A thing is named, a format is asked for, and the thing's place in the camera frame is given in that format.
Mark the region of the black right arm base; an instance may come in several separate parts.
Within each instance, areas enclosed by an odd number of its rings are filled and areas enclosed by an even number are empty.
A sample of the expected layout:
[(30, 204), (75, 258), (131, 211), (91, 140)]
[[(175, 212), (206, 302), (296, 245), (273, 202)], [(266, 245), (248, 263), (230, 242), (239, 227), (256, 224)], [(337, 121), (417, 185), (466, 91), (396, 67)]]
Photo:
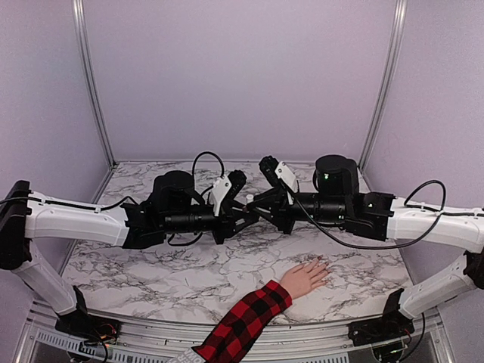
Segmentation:
[(415, 332), (413, 318), (407, 318), (400, 312), (399, 299), (403, 292), (403, 289), (398, 289), (389, 295), (380, 317), (348, 325), (348, 338), (354, 346), (379, 343)]

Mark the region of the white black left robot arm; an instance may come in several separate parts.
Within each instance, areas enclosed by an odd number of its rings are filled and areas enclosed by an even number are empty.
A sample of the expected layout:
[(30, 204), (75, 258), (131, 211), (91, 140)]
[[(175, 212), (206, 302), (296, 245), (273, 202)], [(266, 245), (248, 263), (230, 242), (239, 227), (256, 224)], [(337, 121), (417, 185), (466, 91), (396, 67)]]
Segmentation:
[(28, 181), (17, 181), (1, 202), (1, 268), (19, 276), (57, 316), (66, 316), (77, 335), (90, 336), (95, 319), (87, 313), (82, 293), (43, 259), (33, 241), (90, 240), (143, 250), (162, 244), (169, 235), (209, 232), (223, 244), (259, 220), (236, 199), (246, 180), (240, 170), (223, 175), (204, 200), (193, 175), (175, 170), (155, 178), (145, 201), (123, 199), (111, 206), (46, 197), (33, 192)]

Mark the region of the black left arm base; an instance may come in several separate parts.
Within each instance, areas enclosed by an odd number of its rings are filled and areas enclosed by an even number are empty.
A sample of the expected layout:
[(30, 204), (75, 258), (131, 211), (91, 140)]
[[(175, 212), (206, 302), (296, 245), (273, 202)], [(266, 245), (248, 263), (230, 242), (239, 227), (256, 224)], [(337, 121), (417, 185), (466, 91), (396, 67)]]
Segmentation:
[(66, 315), (57, 314), (55, 329), (86, 338), (90, 343), (115, 343), (119, 336), (120, 321), (89, 314), (82, 292), (76, 286), (73, 290), (76, 296), (75, 309)]

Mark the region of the red black plaid sleeve forearm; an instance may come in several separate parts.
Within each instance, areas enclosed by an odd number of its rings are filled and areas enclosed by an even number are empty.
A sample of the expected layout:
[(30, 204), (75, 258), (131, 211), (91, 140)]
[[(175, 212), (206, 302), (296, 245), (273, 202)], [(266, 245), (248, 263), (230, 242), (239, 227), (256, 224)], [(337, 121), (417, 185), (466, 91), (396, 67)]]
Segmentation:
[(192, 349), (205, 362), (239, 362), (268, 323), (291, 305), (288, 292), (279, 283), (269, 281), (239, 300), (207, 338)]

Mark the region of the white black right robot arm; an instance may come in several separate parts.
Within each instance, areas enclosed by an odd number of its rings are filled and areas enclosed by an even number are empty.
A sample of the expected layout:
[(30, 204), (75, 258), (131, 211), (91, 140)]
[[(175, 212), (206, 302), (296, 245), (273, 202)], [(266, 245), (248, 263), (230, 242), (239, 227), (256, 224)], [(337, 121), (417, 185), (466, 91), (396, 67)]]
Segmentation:
[(247, 209), (290, 234), (295, 222), (311, 222), (319, 230), (336, 226), (371, 240), (401, 240), (402, 247), (420, 241), (459, 247), (464, 253), (450, 266), (419, 284), (392, 293), (375, 333), (389, 339), (440, 303), (483, 287), (483, 210), (447, 208), (412, 201), (410, 197), (359, 190), (354, 160), (326, 155), (315, 162), (315, 192), (301, 192), (284, 162), (264, 157), (259, 168), (271, 189), (247, 200)]

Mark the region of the person's bare hand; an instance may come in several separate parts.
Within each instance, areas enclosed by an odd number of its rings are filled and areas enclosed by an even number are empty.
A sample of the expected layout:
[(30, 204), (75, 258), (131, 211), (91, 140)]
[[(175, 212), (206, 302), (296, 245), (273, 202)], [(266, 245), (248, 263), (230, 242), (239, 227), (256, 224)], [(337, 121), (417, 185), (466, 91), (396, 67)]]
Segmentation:
[(307, 264), (300, 264), (286, 271), (279, 284), (292, 299), (299, 299), (327, 284), (327, 277), (330, 274), (327, 268), (326, 262), (313, 259)]

